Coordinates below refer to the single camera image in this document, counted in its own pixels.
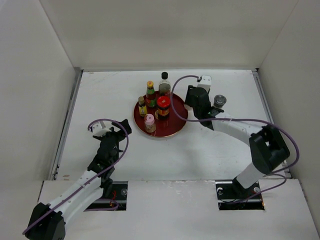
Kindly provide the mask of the yellow label small bottle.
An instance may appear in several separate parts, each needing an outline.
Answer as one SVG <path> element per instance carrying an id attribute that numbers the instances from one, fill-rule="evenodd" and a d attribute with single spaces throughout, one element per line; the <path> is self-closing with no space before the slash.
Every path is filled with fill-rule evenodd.
<path id="1" fill-rule="evenodd" d="M 145 103 L 145 99 L 143 96 L 140 96 L 138 98 L 138 110 L 139 110 L 139 115 L 141 117 L 144 117 L 145 115 L 148 114 L 147 105 Z"/>

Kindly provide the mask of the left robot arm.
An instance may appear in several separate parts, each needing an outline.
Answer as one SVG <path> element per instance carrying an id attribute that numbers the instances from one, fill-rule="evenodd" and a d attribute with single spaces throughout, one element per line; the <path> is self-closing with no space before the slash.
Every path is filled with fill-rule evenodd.
<path id="1" fill-rule="evenodd" d="M 132 129 L 129 121 L 110 120 L 107 128 L 105 118 L 92 121 L 87 130 L 100 141 L 92 162 L 82 176 L 64 193 L 47 204 L 38 203 L 31 214 L 23 235 L 29 240 L 63 240 L 66 230 L 82 212 L 95 200 L 108 199 L 112 195 L 111 175 L 115 165 L 126 151 L 120 149 L 120 142 L 129 139 Z"/>

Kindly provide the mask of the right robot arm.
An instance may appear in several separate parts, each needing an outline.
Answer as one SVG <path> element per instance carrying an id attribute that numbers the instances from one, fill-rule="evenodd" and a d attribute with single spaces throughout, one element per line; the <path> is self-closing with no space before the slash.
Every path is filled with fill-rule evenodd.
<path id="1" fill-rule="evenodd" d="M 290 156 L 280 131 L 267 122 L 263 126 L 236 121 L 224 110 L 211 105 L 208 92 L 202 87 L 188 86 L 185 104 L 193 109 L 200 123 L 213 131 L 227 134 L 249 146 L 251 163 L 232 180 L 232 192 L 245 197 L 250 188 L 269 175 Z"/>

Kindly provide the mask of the tall dark vinegar bottle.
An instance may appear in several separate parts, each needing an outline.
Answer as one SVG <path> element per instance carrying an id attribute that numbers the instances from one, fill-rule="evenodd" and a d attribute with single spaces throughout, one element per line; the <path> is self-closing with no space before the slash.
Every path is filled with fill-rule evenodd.
<path id="1" fill-rule="evenodd" d="M 158 92 L 160 96 L 166 96 L 170 98 L 171 95 L 171 84 L 168 81 L 169 74 L 164 71 L 161 73 L 161 81 L 158 85 Z"/>

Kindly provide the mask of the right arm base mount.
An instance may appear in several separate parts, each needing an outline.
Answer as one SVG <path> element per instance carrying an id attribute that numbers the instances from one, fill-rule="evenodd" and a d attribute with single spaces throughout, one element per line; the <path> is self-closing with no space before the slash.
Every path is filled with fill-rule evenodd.
<path id="1" fill-rule="evenodd" d="M 258 182 L 242 193 L 236 193 L 231 181 L 216 181 L 215 188 L 220 211 L 265 210 L 262 195 L 255 195 L 261 190 Z"/>

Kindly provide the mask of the green label chili sauce bottle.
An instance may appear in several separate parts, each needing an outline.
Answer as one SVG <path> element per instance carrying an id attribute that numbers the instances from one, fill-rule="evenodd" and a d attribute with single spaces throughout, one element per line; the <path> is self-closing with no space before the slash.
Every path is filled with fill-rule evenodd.
<path id="1" fill-rule="evenodd" d="M 154 82 L 148 81 L 146 83 L 147 89 L 146 89 L 146 104 L 149 108 L 155 108 L 156 107 L 156 92 L 154 89 Z"/>

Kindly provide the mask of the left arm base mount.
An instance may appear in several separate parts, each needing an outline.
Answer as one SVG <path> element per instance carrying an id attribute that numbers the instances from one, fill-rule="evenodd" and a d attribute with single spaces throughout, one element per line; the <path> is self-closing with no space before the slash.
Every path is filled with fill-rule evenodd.
<path id="1" fill-rule="evenodd" d="M 93 211 L 125 211 L 129 184 L 127 181 L 114 181 L 104 190 L 102 197 L 95 200 L 85 212 Z"/>

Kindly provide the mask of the red lid sauce jar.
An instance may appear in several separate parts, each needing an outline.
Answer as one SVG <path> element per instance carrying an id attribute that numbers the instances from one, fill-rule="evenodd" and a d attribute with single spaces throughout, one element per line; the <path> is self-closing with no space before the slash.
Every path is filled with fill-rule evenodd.
<path id="1" fill-rule="evenodd" d="M 168 96 L 160 96 L 157 99 L 157 116 L 158 119 L 164 120 L 169 117 L 171 100 Z"/>

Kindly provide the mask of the pink lid spice shaker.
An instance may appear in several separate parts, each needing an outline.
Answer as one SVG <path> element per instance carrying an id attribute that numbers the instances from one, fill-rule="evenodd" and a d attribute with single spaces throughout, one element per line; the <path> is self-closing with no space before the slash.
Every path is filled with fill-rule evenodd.
<path id="1" fill-rule="evenodd" d="M 155 117 L 150 113 L 144 116 L 144 129 L 147 133 L 156 131 Z"/>

